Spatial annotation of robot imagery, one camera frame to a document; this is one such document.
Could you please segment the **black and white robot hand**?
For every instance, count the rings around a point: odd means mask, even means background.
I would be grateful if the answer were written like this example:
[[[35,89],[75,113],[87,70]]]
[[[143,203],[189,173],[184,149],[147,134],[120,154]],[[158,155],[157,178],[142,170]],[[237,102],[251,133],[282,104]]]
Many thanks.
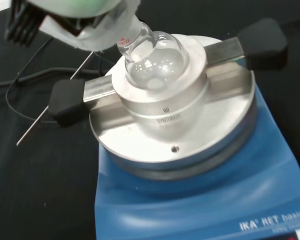
[[[138,38],[139,0],[12,0],[4,38],[29,46],[39,31],[91,52],[126,47]]]

